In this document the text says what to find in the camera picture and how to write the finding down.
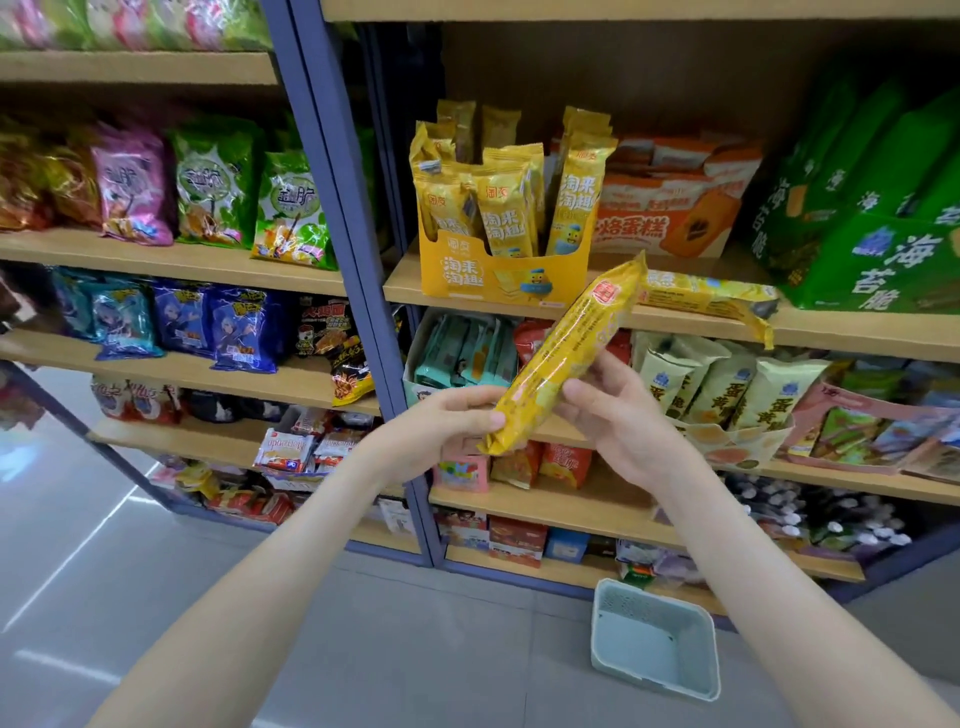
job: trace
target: pink snack bag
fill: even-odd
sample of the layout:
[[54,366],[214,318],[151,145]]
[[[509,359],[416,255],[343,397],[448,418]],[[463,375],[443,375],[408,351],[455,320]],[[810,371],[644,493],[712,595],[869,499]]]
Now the pink snack bag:
[[173,245],[166,222],[169,210],[164,181],[163,142],[146,131],[101,129],[93,147],[100,185],[104,237],[141,245]]

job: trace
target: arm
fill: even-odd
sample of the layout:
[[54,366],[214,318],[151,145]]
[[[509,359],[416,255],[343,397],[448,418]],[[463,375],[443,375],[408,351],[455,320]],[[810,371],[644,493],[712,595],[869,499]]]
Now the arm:
[[[503,426],[501,413],[470,409],[503,391],[470,387],[433,395],[364,438],[296,514],[137,661],[89,728],[249,726],[313,593],[376,495],[462,449],[466,437]],[[226,628],[237,622],[243,639]]]
[[803,726],[956,728],[956,713],[743,513],[639,376],[603,352],[558,413],[666,510],[740,634]]

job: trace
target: yellow snack package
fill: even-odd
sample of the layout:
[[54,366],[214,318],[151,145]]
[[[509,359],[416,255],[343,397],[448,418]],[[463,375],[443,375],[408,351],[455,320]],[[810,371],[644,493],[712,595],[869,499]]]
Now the yellow snack package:
[[470,237],[480,236],[483,228],[476,203],[459,175],[430,175],[418,171],[414,174],[414,186],[417,188],[420,209],[426,213],[424,220],[429,217],[433,224],[432,239],[436,240],[437,230]]
[[543,197],[543,144],[522,144],[502,149],[484,149],[483,163],[496,164],[507,159],[518,159],[530,163],[530,183],[536,207],[537,232],[546,228],[546,201]]
[[768,350],[774,348],[774,330],[767,319],[773,316],[779,301],[780,294],[772,285],[684,273],[647,271],[640,284],[640,303],[734,319],[746,324]]
[[481,149],[498,149],[516,144],[519,111],[505,111],[484,104],[480,107]]
[[529,165],[485,167],[473,175],[477,205],[491,255],[533,257],[531,231],[536,235]]
[[620,328],[641,274],[639,262],[631,260],[598,276],[580,294],[496,404],[507,423],[487,435],[481,451],[502,455],[514,449],[550,416],[564,382],[583,375]]
[[600,197],[607,157],[616,149],[612,136],[574,132],[564,162],[557,206],[546,244],[547,255],[575,253],[584,238],[587,218]]
[[453,142],[457,147],[457,161],[464,164],[473,161],[473,116],[476,111],[475,101],[440,99],[437,102],[437,122],[452,122],[457,127]]

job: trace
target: hand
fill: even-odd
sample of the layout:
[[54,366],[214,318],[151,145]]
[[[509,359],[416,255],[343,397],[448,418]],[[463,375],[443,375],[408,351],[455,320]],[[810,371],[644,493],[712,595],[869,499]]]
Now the hand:
[[613,354],[600,352],[586,380],[569,379],[563,393],[554,412],[587,435],[628,482],[656,495],[689,465],[708,467],[660,413],[640,376]]
[[475,408],[495,404],[506,391],[484,385],[432,394],[367,435],[351,457],[370,458],[391,482],[402,483],[441,460],[480,454],[476,446],[483,436],[503,427],[506,417]]

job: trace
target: yellow display box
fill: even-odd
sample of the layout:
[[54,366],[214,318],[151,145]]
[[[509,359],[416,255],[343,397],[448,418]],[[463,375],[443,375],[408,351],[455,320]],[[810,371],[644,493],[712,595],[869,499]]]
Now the yellow display box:
[[441,299],[567,308],[587,285],[596,216],[594,206],[575,253],[494,257],[480,238],[440,230],[437,240],[430,240],[418,210],[420,288],[424,295]]

